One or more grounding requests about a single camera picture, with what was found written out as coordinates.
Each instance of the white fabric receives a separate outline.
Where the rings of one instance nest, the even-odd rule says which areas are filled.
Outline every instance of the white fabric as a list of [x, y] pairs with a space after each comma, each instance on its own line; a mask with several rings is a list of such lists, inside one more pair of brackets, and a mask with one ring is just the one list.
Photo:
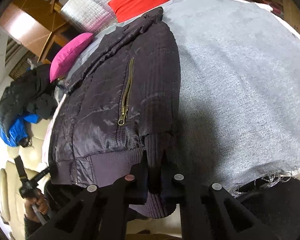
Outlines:
[[44, 163], [46, 165], [46, 167], [49, 165], [48, 156], [49, 156], [49, 146], [50, 146], [50, 138], [51, 138], [52, 128], [53, 128], [54, 122], [59, 114], [60, 108], [61, 108], [63, 102], [65, 101], [65, 99], [66, 99], [66, 94], [63, 95], [56, 111], [54, 112], [53, 118], [48, 125], [46, 136], [44, 137], [44, 141], [43, 141], [43, 145], [42, 145], [42, 163]]

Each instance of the gray fabric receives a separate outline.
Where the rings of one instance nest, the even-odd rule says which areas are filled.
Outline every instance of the gray fabric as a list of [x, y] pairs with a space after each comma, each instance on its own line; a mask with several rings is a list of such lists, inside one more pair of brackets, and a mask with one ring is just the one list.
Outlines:
[[179, 136], [169, 158], [186, 176], [230, 191], [300, 168], [300, 40], [253, 3], [162, 7], [181, 64]]

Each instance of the red pillow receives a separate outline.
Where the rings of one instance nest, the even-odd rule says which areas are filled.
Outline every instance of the red pillow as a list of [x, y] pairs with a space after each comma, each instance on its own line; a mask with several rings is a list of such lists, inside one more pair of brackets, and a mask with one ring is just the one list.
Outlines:
[[118, 22], [138, 16], [169, 0], [111, 0], [108, 5], [113, 9]]

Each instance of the jacket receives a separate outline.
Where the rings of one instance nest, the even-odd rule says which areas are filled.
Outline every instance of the jacket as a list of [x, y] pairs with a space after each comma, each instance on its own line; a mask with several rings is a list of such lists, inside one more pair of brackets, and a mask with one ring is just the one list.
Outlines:
[[49, 76], [50, 65], [41, 65], [26, 72], [6, 87], [0, 99], [0, 126], [7, 136], [9, 136], [10, 127], [17, 117], [23, 114], [29, 103], [44, 93], [51, 94], [55, 84], [50, 84]]
[[[157, 161], [174, 139], [180, 62], [162, 8], [105, 35], [98, 49], [75, 72], [51, 133], [51, 181], [100, 187], [129, 173], [147, 151], [150, 181]], [[149, 193], [145, 216], [173, 212]]]
[[1, 139], [11, 147], [17, 147], [21, 145], [22, 147], [29, 146], [30, 140], [28, 133], [26, 131], [26, 127], [24, 121], [37, 123], [39, 117], [36, 114], [24, 114], [23, 116], [19, 116], [14, 124], [10, 127], [9, 135], [7, 136], [2, 127], [0, 127], [0, 137]]

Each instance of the person's hand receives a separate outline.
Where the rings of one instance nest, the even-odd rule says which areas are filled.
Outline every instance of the person's hand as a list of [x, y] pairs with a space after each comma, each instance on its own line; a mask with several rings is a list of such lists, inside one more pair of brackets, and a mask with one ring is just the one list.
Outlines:
[[41, 193], [41, 190], [37, 189], [37, 193], [38, 193], [38, 199], [26, 198], [25, 208], [26, 208], [26, 217], [29, 220], [40, 223], [37, 215], [32, 209], [32, 205], [37, 204], [39, 206], [38, 207], [39, 211], [44, 215], [48, 213], [49, 205], [47, 200], [44, 198], [44, 195]]

